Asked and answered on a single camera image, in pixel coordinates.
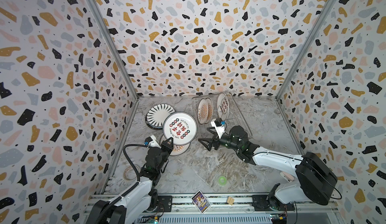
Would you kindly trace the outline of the aluminium corner post right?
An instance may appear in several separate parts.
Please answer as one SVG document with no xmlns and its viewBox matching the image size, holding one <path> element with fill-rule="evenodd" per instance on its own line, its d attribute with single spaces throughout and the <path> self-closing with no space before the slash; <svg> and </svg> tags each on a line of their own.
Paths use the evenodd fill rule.
<svg viewBox="0 0 386 224">
<path fill-rule="evenodd" d="M 320 13 L 320 16 L 318 17 L 314 26 L 312 27 L 309 36 L 307 37 L 303 46 L 301 47 L 300 52 L 297 55 L 294 64 L 292 65 L 292 67 L 288 71 L 288 74 L 287 74 L 282 86 L 280 87 L 278 94 L 275 97 L 277 102 L 279 102 L 280 98 L 283 96 L 286 87 L 291 82 L 291 78 L 293 77 L 293 75 L 295 75 L 297 68 L 299 67 L 303 58 L 305 57 L 306 53 L 308 52 L 309 47 L 312 45 L 315 38 L 317 37 L 319 30 L 323 26 L 323 23 L 325 22 L 326 17 L 330 13 L 335 2 L 336 2 L 336 0 L 327 0 L 327 2 L 325 3 L 324 8 L 322 9 L 322 11 Z"/>
</svg>

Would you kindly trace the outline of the aluminium corner post left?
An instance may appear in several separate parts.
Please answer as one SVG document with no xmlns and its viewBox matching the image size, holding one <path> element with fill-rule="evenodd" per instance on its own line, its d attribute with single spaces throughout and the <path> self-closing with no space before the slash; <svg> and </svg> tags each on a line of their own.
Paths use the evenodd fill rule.
<svg viewBox="0 0 386 224">
<path fill-rule="evenodd" d="M 132 85 L 132 82 L 131 82 L 130 77 L 127 73 L 127 70 L 126 70 L 126 68 L 123 64 L 123 61 L 119 56 L 118 50 L 117 50 L 117 48 L 116 48 L 116 46 L 111 38 L 108 27 L 104 23 L 104 19 L 103 19 L 103 16 L 102 16 L 99 8 L 98 8 L 98 4 L 96 3 L 95 0 L 85 0 L 85 1 L 87 2 L 88 6 L 90 8 L 90 11 L 92 12 L 92 14 L 95 18 L 96 24 L 98 25 L 98 27 L 101 31 L 101 34 L 102 34 L 103 38 L 105 39 L 106 44 L 107 44 L 109 50 L 111 51 L 111 54 L 112 54 L 115 62 L 118 65 L 118 68 L 123 76 L 123 79 L 125 80 L 125 82 L 128 86 L 128 91 L 130 92 L 130 96 L 132 96 L 134 101 L 138 101 L 139 97 L 138 97 L 137 93 L 135 92 L 135 89 Z"/>
</svg>

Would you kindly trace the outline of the blue leaf pattern plate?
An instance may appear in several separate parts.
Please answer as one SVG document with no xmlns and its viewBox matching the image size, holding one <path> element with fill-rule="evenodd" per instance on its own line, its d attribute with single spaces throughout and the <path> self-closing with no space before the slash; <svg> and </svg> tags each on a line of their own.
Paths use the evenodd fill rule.
<svg viewBox="0 0 386 224">
<path fill-rule="evenodd" d="M 165 120 L 176 110 L 169 104 L 161 103 L 152 107 L 145 116 L 145 123 L 151 129 L 160 130 Z"/>
</svg>

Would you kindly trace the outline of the colourful playing card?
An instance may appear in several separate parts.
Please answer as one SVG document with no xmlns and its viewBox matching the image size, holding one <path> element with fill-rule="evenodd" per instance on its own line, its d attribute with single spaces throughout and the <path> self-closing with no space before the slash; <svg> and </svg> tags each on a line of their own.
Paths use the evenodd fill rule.
<svg viewBox="0 0 386 224">
<path fill-rule="evenodd" d="M 196 194 L 194 194 L 191 199 L 201 214 L 204 214 L 211 207 L 211 203 L 201 191 L 198 191 Z"/>
</svg>

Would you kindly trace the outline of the orange sunburst plate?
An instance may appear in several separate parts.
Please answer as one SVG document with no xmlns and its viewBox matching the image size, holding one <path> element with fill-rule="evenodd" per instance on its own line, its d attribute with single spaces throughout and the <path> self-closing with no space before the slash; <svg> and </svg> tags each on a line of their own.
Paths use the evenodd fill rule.
<svg viewBox="0 0 386 224">
<path fill-rule="evenodd" d="M 163 135 L 166 139 L 172 138 L 176 146 L 191 143 L 198 132 L 194 118 L 185 112 L 176 112 L 168 116 L 163 124 Z"/>
<path fill-rule="evenodd" d="M 213 116 L 213 101 L 210 98 L 206 98 L 207 106 L 208 106 L 208 116 L 206 123 L 209 123 L 212 120 Z"/>
<path fill-rule="evenodd" d="M 199 124 L 205 124 L 208 118 L 208 114 L 209 114 L 208 102 L 205 98 L 203 98 L 199 101 L 199 105 L 198 105 L 197 117 L 198 117 Z"/>
</svg>

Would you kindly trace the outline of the pink eraser block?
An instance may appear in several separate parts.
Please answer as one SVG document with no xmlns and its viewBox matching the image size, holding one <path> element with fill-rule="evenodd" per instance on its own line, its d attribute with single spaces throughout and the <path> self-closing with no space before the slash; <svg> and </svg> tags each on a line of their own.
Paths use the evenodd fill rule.
<svg viewBox="0 0 386 224">
<path fill-rule="evenodd" d="M 287 182 L 293 182 L 295 180 L 294 176 L 287 173 L 287 172 L 284 172 L 284 171 L 281 171 L 280 172 L 280 175 L 283 179 L 285 179 Z"/>
</svg>

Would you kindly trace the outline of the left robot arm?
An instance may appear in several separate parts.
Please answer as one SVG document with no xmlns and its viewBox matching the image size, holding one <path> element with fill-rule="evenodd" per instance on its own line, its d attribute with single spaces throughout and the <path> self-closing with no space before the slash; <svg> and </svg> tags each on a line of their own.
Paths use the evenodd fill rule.
<svg viewBox="0 0 386 224">
<path fill-rule="evenodd" d="M 128 147 L 144 147 L 148 149 L 145 164 L 138 170 L 126 152 Z M 161 174 L 164 173 L 170 154 L 174 149 L 173 138 L 160 144 L 147 145 L 128 144 L 123 147 L 123 154 L 133 168 L 136 180 L 114 198 L 99 200 L 91 209 L 86 220 L 87 224 L 131 224 L 144 211 L 152 211 L 159 207 L 158 192 L 155 189 Z"/>
</svg>

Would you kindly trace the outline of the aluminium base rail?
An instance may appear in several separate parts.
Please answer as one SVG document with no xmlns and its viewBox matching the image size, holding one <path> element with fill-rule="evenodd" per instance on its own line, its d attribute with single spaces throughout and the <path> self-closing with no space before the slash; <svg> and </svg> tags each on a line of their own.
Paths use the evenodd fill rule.
<svg viewBox="0 0 386 224">
<path fill-rule="evenodd" d="M 207 193 L 211 207 L 201 214 L 192 194 L 160 195 L 164 211 L 143 213 L 134 224 L 342 224 L 337 204 L 322 206 L 313 202 L 290 203 L 278 211 L 254 206 L 266 193 Z M 226 203 L 231 196 L 233 205 Z"/>
</svg>

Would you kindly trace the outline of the small wooden block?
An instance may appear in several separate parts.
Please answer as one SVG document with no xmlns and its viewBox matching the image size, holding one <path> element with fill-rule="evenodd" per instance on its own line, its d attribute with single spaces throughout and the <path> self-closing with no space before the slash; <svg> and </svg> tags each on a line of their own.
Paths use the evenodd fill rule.
<svg viewBox="0 0 386 224">
<path fill-rule="evenodd" d="M 233 205 L 233 204 L 234 204 L 234 201 L 235 201 L 235 199 L 234 199 L 233 197 L 229 196 L 229 197 L 227 198 L 226 203 L 227 203 L 228 205 Z"/>
</svg>

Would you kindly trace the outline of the orange sunburst plate front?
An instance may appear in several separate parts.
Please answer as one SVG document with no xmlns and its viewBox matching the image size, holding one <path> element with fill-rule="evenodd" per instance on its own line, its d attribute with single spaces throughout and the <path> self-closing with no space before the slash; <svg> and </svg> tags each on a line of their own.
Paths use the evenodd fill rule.
<svg viewBox="0 0 386 224">
<path fill-rule="evenodd" d="M 203 98 L 199 101 L 199 105 L 198 105 L 197 117 L 198 117 L 199 124 L 205 124 L 208 118 L 208 114 L 209 114 L 208 102 L 205 98 Z"/>
</svg>

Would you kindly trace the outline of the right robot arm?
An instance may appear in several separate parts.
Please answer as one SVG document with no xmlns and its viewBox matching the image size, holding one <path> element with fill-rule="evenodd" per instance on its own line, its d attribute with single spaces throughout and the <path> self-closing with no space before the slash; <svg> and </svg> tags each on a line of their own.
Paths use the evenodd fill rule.
<svg viewBox="0 0 386 224">
<path fill-rule="evenodd" d="M 223 127 L 209 127 L 207 130 L 213 137 L 198 141 L 208 151 L 223 146 L 233 150 L 246 164 L 270 167 L 294 178 L 286 184 L 275 184 L 265 200 L 257 201 L 255 207 L 279 210 L 291 202 L 305 201 L 327 205 L 333 198 L 337 177 L 316 154 L 292 155 L 266 149 L 252 143 L 240 125 L 232 127 L 229 133 Z"/>
</svg>

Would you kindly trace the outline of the white watermelon pattern plate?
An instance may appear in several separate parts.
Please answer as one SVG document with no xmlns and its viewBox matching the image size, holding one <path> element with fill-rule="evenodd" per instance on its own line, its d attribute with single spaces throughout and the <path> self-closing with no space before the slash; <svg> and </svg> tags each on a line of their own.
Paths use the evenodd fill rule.
<svg viewBox="0 0 386 224">
<path fill-rule="evenodd" d="M 229 115 L 229 101 L 225 93 L 218 95 L 216 106 L 218 117 L 225 121 Z"/>
</svg>

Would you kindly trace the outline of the aluminium corner post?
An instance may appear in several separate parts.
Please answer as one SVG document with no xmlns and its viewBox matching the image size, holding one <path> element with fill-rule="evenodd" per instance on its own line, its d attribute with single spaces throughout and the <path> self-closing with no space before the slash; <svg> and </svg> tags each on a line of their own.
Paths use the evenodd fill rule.
<svg viewBox="0 0 386 224">
<path fill-rule="evenodd" d="M 335 2 L 336 2 L 336 0 L 327 0 L 327 2 L 325 3 L 324 8 L 322 9 L 322 11 L 320 13 L 320 16 L 318 17 L 314 26 L 312 27 L 309 36 L 307 37 L 303 46 L 301 47 L 300 52 L 297 55 L 294 64 L 292 65 L 292 67 L 288 71 L 288 74 L 287 74 L 282 86 L 280 87 L 278 94 L 275 97 L 277 102 L 279 102 L 280 98 L 283 96 L 286 87 L 291 82 L 291 78 L 293 77 L 293 75 L 295 75 L 297 68 L 299 67 L 303 58 L 305 57 L 306 53 L 308 52 L 309 47 L 312 45 L 315 38 L 317 37 L 319 30 L 323 26 L 323 23 L 325 22 L 326 17 L 330 13 Z"/>
<path fill-rule="evenodd" d="M 111 51 L 111 54 L 112 54 L 115 62 L 118 65 L 118 68 L 123 76 L 123 79 L 125 80 L 125 82 L 128 86 L 128 91 L 130 92 L 130 96 L 132 96 L 134 101 L 138 101 L 139 97 L 138 97 L 137 93 L 135 92 L 135 89 L 132 85 L 132 82 L 131 82 L 130 77 L 127 73 L 127 70 L 126 70 L 126 68 L 123 64 L 123 61 L 119 56 L 118 50 L 117 50 L 117 48 L 116 48 L 116 46 L 111 38 L 108 27 L 104 23 L 104 19 L 103 19 L 103 16 L 102 16 L 99 8 L 98 8 L 98 4 L 96 3 L 95 0 L 85 0 L 85 1 L 87 2 L 88 6 L 90 8 L 90 11 L 92 12 L 92 14 L 95 18 L 96 24 L 98 25 L 98 27 L 101 31 L 101 34 L 102 34 L 103 38 L 105 39 L 106 44 L 107 44 L 109 50 Z"/>
</svg>

